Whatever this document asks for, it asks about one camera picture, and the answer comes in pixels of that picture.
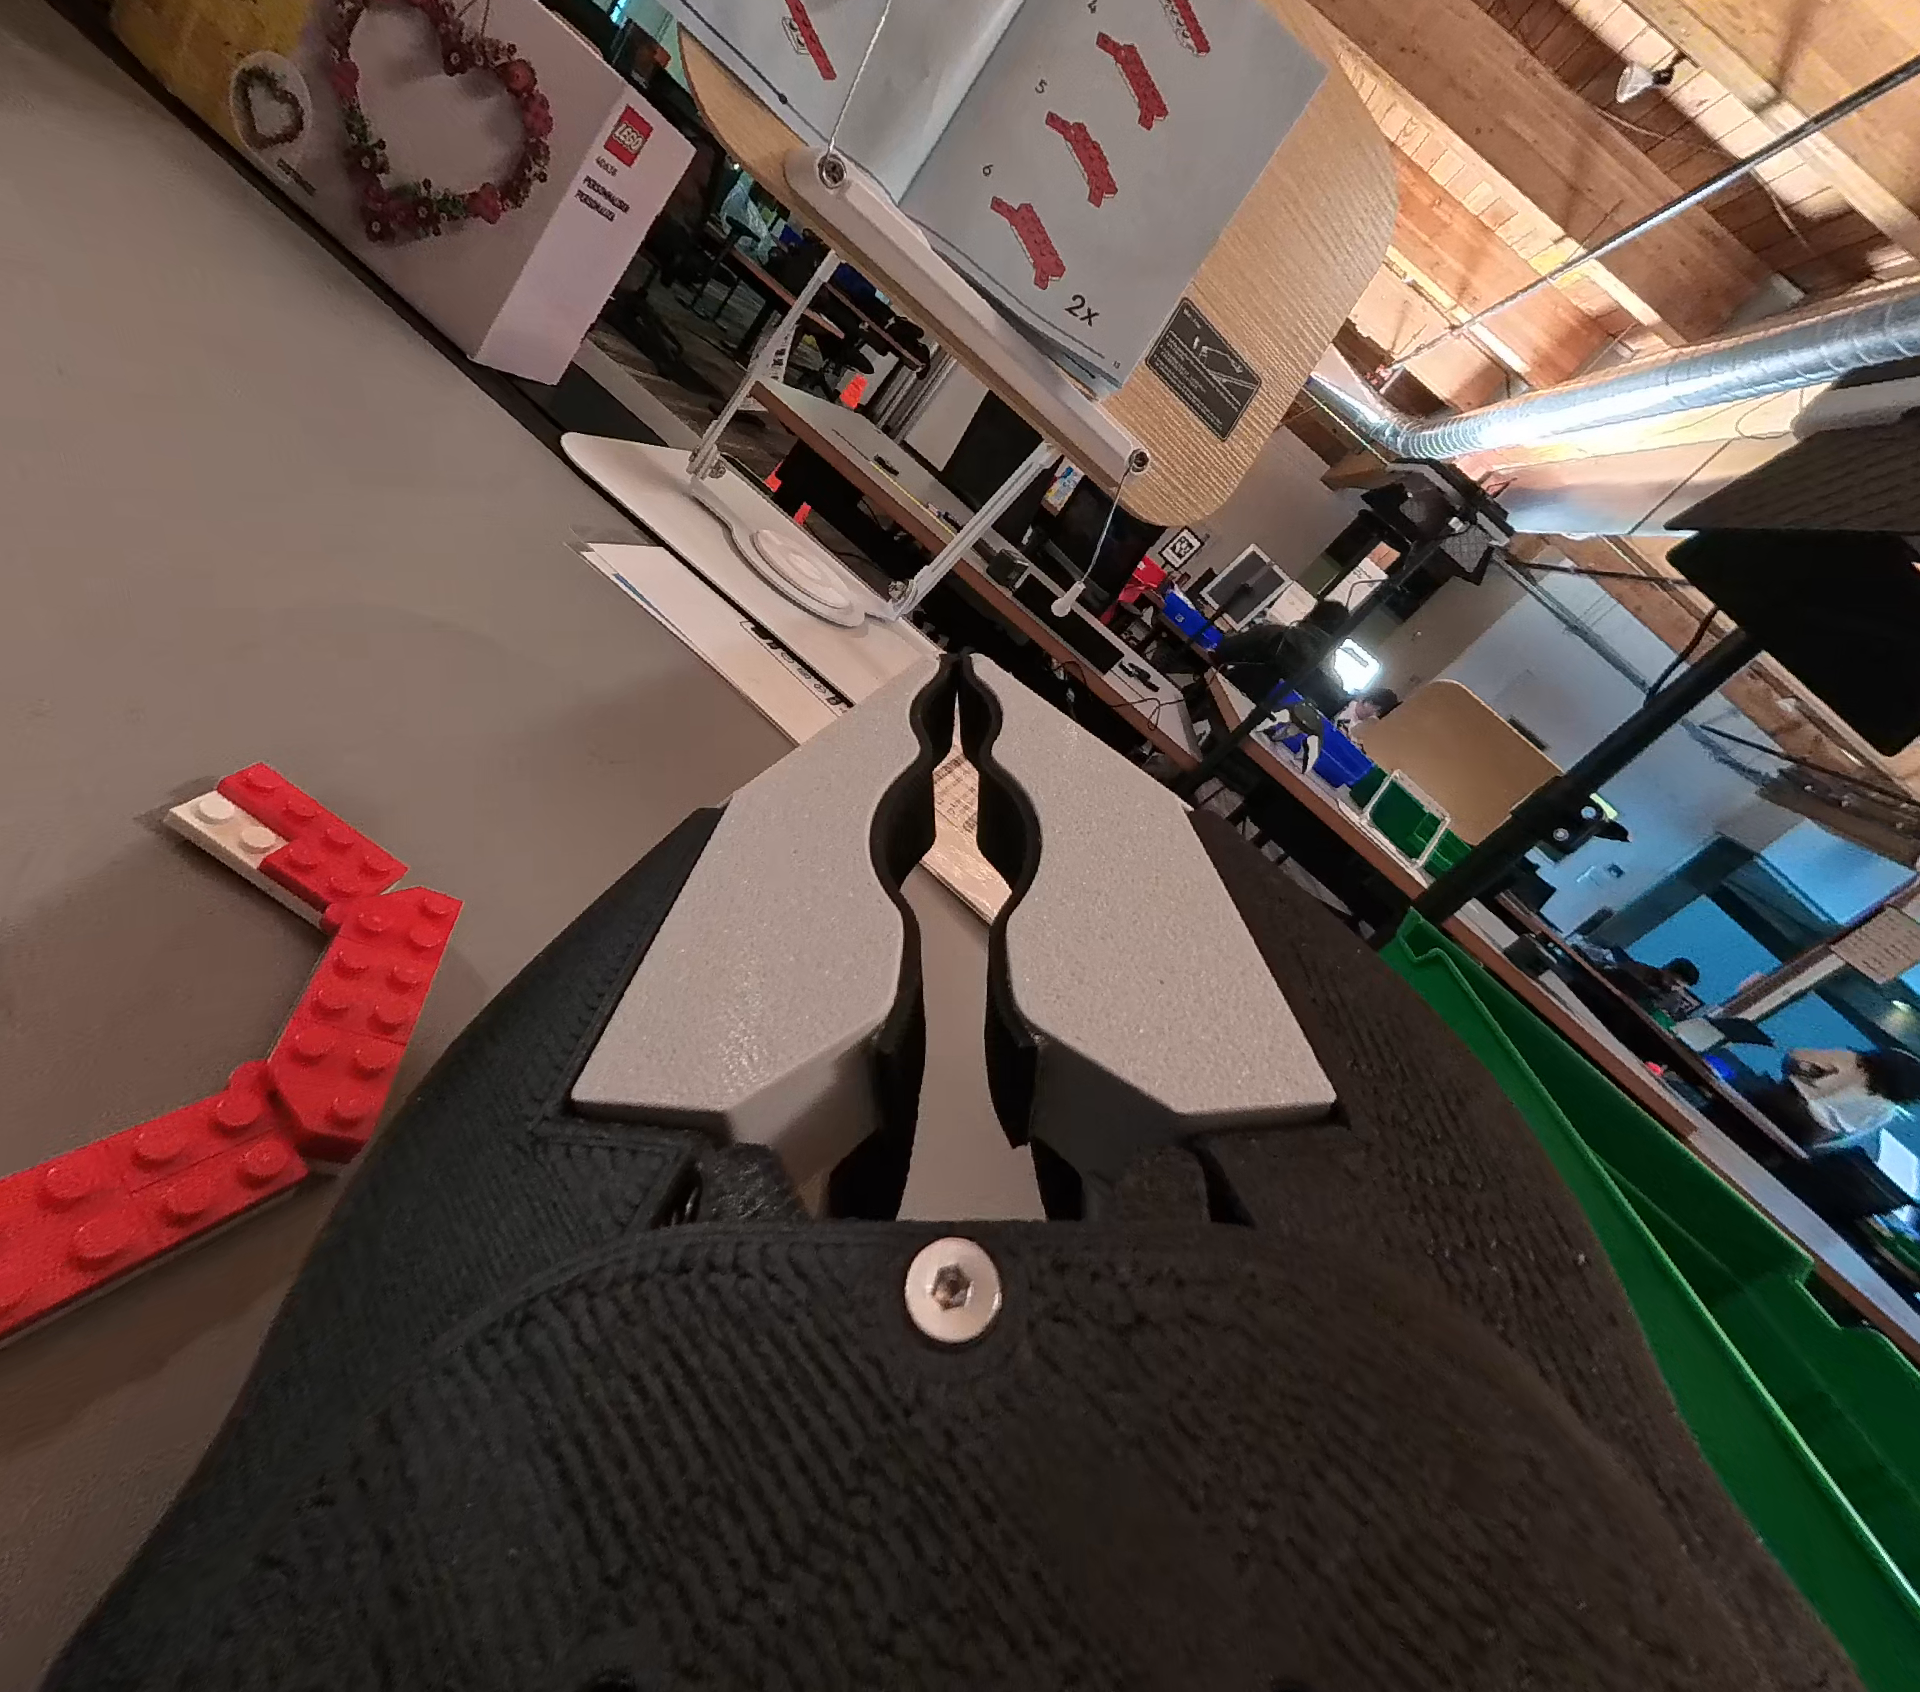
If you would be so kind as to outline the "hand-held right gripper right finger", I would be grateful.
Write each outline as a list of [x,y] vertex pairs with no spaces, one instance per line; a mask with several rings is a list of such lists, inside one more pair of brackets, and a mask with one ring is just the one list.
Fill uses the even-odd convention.
[[1007,683],[952,663],[988,924],[988,1097],[1048,1215],[1104,1215],[1152,1152],[1316,1128],[1337,1083],[1188,810]]

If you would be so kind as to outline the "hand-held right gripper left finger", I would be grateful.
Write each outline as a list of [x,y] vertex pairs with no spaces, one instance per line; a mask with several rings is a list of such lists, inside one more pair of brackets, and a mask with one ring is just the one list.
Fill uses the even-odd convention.
[[598,1028],[572,1108],[750,1142],[832,1215],[904,1215],[952,657],[926,657],[735,789]]

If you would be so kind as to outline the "red lego plate assembly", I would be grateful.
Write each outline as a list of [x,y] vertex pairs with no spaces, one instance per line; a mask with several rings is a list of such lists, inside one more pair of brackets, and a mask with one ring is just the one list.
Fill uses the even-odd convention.
[[399,1083],[464,895],[402,881],[402,858],[272,767],[235,767],[164,810],[164,831],[322,931],[322,956],[269,1056],[221,1092],[119,1128],[0,1178],[0,1335],[207,1246],[347,1175]]

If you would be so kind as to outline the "lego set box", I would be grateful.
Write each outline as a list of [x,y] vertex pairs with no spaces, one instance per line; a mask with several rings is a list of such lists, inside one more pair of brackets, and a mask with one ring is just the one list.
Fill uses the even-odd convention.
[[696,138],[541,0],[119,0],[119,41],[469,359],[562,385]]

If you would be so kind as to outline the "small green storage box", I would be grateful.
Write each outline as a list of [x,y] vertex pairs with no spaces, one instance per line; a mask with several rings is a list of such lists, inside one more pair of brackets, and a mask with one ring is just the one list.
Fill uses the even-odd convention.
[[1362,774],[1352,803],[1405,867],[1432,867],[1432,851],[1454,837],[1454,810],[1432,803],[1405,774]]

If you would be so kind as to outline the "white paper sheet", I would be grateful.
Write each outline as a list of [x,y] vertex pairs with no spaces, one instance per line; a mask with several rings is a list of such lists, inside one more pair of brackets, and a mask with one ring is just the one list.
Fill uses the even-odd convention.
[[662,619],[794,742],[808,742],[880,685],[935,670],[935,654],[919,630],[832,630],[766,596],[761,578],[728,596],[654,544],[576,544],[576,555],[616,578],[650,619]]

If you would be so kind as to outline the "beige desk divider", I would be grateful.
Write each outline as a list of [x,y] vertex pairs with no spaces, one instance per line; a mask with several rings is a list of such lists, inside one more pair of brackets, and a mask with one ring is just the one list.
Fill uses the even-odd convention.
[[1520,796],[1560,782],[1560,762],[1461,683],[1432,683],[1394,718],[1357,722],[1357,742],[1381,774],[1419,789],[1465,845],[1493,837]]

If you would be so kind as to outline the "long office desk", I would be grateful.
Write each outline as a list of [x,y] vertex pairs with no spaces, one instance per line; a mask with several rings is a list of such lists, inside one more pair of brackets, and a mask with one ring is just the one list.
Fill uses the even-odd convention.
[[[1357,867],[1384,881],[1384,922],[1399,922],[1432,877],[1381,837],[1381,828],[1357,819],[1352,796],[1337,796],[1296,751],[1271,751],[1247,737],[1247,767],[1326,831]],[[1748,1209],[1764,1209],[1829,1279],[1834,1303],[1851,1303],[1863,1325],[1880,1325],[1902,1362],[1920,1362],[1914,1303],[1834,1232],[1818,1219],[1756,1152],[1737,1152],[1704,1108],[1687,1108],[1641,1042],[1599,1028],[1560,974],[1520,974],[1501,948],[1516,924],[1501,924],[1486,904],[1465,904],[1442,922],[1442,931],[1501,974],[1553,1033],[1568,1033],[1615,1092],[1632,1092],[1676,1142],[1687,1142],[1694,1161],[1710,1161]]]
[[[834,534],[851,534],[894,589],[926,568],[967,520],[967,504],[880,425],[848,414],[834,397],[808,397],[794,385],[761,385],[750,414],[766,414],[794,453],[782,470],[782,504],[817,504]],[[1199,762],[1182,685],[1152,670],[1118,630],[1090,607],[1051,614],[1071,589],[1048,578],[1005,534],[980,534],[929,600],[912,607],[952,654],[988,654],[1048,705],[1090,718],[1090,729],[1118,751],[1161,751],[1170,767]]]

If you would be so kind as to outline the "black mounted equipment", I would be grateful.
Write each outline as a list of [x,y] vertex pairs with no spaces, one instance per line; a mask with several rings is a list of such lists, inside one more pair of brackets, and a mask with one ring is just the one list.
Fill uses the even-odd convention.
[[1465,578],[1481,589],[1493,555],[1505,555],[1516,520],[1493,494],[1481,494],[1454,460],[1405,460],[1384,485],[1362,494],[1362,516],[1394,544],[1384,596],[1432,600],[1435,589]]

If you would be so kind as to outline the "green plastic bin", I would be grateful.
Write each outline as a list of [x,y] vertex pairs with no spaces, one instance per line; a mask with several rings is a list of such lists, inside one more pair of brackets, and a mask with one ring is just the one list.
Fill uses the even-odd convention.
[[1920,1683],[1920,1373],[1814,1257],[1432,922],[1381,948],[1585,1209],[1704,1462],[1863,1683]]

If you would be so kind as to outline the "black tripod stand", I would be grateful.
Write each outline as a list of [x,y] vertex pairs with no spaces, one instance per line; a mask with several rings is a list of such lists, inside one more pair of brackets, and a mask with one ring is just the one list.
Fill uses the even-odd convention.
[[1920,374],[1880,359],[1829,385],[1791,445],[1680,504],[1676,578],[1725,614],[1676,670],[1560,782],[1531,789],[1493,837],[1442,867],[1413,914],[1432,924],[1493,895],[1505,867],[1583,803],[1656,751],[1732,670],[1777,657],[1798,693],[1829,705],[1866,751],[1899,762],[1920,737]]

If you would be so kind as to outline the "silver ventilation duct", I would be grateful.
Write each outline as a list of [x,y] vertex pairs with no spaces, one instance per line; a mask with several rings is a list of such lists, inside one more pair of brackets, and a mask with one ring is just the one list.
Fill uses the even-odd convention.
[[1643,425],[1667,414],[1748,404],[1777,392],[1829,392],[1858,370],[1914,359],[1920,353],[1920,279],[1886,279],[1863,295],[1834,295],[1769,325],[1737,325],[1704,346],[1643,353],[1624,370],[1585,370],[1553,392],[1520,392],[1481,414],[1413,418],[1384,404],[1342,353],[1323,353],[1303,374],[1303,404],[1326,414],[1381,453],[1399,460],[1454,460],[1493,445],[1547,445],[1574,434]]

